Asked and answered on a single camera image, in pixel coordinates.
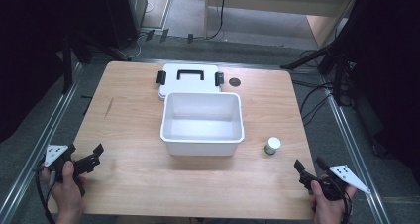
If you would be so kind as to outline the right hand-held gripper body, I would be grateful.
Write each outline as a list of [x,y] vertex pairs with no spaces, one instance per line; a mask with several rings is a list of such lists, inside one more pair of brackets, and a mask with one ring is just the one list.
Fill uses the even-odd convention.
[[326,179],[320,179],[309,172],[306,172],[305,176],[299,175],[299,182],[309,193],[312,192],[312,180],[319,182],[324,196],[330,201],[344,198],[348,185],[351,185],[366,194],[370,194],[370,189],[347,166],[330,167],[327,170]]

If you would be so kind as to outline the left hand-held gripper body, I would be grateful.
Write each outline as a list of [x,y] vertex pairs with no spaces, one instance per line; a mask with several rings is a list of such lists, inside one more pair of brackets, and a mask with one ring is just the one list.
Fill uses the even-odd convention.
[[73,179],[77,186],[79,187],[80,194],[85,194],[85,189],[82,185],[82,182],[78,179],[81,174],[89,173],[94,171],[94,168],[100,164],[99,157],[96,156],[93,152],[91,155],[80,159],[79,161],[74,161],[71,157],[71,154],[67,149],[69,145],[48,145],[44,167],[51,172],[51,177],[49,185],[54,185],[56,182],[62,182],[62,168],[66,161],[72,161],[74,164],[74,174]]

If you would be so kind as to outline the small white-capped jar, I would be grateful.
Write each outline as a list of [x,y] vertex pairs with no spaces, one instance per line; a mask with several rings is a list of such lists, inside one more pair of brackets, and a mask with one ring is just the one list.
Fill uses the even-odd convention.
[[268,155],[274,155],[280,147],[281,147],[281,140],[278,137],[270,137],[267,140],[263,150]]

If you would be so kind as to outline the white plastic storage box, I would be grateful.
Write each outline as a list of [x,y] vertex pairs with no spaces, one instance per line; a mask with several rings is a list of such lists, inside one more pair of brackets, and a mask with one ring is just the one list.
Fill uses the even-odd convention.
[[245,139],[240,96],[230,92],[168,94],[160,138],[174,156],[232,156]]

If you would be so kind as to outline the white lid with black handle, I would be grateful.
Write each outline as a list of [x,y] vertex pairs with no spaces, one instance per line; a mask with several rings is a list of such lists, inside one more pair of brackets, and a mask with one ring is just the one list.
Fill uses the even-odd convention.
[[223,83],[224,73],[208,64],[167,63],[156,76],[161,99],[172,92],[220,92]]

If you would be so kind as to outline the person's right hand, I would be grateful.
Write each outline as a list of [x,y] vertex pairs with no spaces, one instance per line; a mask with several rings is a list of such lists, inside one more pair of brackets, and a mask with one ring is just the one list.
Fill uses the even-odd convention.
[[313,180],[311,188],[310,205],[315,209],[314,219],[342,220],[346,213],[344,201],[329,201],[318,181]]

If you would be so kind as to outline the person's left hand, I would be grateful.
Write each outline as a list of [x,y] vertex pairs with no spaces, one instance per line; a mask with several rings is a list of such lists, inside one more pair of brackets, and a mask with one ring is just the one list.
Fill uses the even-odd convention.
[[73,179],[74,164],[66,161],[62,168],[62,182],[52,187],[52,197],[59,213],[80,213],[82,215],[84,203],[79,187]]

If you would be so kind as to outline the black upright stand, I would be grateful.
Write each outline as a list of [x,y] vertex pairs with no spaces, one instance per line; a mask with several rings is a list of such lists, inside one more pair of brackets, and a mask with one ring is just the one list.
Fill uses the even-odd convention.
[[70,90],[70,87],[73,83],[72,78],[72,60],[71,60],[71,48],[69,37],[65,36],[62,41],[62,55],[63,55],[63,90],[62,93],[65,94]]

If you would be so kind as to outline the black curtain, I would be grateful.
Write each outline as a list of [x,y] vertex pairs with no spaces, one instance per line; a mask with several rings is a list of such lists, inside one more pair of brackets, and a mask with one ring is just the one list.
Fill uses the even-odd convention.
[[374,140],[420,184],[420,0],[356,0],[343,33]]
[[63,43],[88,57],[76,21],[83,0],[0,0],[0,143],[64,74]]

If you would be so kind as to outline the black tripod stand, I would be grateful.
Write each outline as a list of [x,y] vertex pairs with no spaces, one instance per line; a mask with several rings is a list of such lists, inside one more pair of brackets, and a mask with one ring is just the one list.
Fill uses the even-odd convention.
[[332,43],[325,46],[324,48],[311,53],[308,56],[305,56],[295,62],[292,62],[287,65],[282,65],[282,69],[289,69],[293,70],[298,68],[299,66],[315,60],[318,57],[322,57],[322,61],[318,65],[318,71],[322,75],[328,74],[334,66],[336,66],[336,74],[335,80],[333,82],[333,97],[335,101],[341,105],[342,102],[340,101],[340,90],[341,90],[341,81],[343,77],[343,71],[345,67],[345,62],[347,58],[347,46],[349,40],[343,36],[338,36]]

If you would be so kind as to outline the dark cabinet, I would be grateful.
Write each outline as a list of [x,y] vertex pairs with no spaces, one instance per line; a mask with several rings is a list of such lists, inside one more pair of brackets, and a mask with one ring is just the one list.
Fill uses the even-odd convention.
[[105,0],[113,44],[122,49],[140,36],[148,0]]

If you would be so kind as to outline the light wooden furniture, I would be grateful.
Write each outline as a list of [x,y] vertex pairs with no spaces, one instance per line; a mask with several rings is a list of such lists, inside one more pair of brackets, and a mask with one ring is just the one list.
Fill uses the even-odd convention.
[[204,34],[207,34],[208,8],[226,8],[306,15],[317,45],[326,46],[356,0],[205,0]]

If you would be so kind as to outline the aluminium frame rail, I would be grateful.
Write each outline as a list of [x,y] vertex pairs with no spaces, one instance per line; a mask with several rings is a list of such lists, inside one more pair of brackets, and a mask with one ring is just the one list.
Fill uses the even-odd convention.
[[333,97],[328,98],[329,106],[332,109],[336,123],[344,139],[346,149],[352,160],[356,174],[361,181],[369,188],[370,194],[365,194],[370,211],[376,224],[390,224],[390,218],[374,183],[371,172],[368,170],[363,154],[359,149],[357,140],[350,127],[343,107],[339,106]]
[[47,124],[0,208],[0,224],[9,224],[11,222],[34,176],[33,169],[43,157],[44,150],[53,138],[53,135],[72,100],[83,71],[84,65],[81,62],[78,62],[71,74],[73,76],[73,83],[69,86],[68,90],[60,96]]

